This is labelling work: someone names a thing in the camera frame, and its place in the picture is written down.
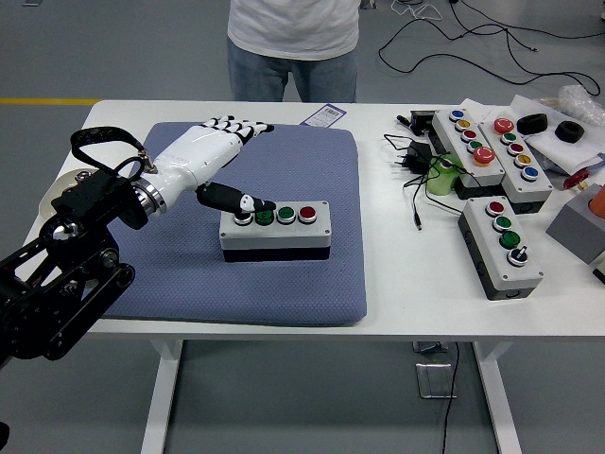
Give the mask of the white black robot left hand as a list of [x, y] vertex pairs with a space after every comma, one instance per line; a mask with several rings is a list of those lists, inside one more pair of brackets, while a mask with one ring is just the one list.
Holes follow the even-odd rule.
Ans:
[[273, 130], [269, 124], [238, 122], [231, 115], [190, 127], [154, 159], [156, 171], [145, 176], [157, 194], [158, 208], [165, 212], [175, 205], [181, 193], [193, 191], [200, 204], [232, 214], [275, 209], [273, 201], [212, 181], [252, 138]]

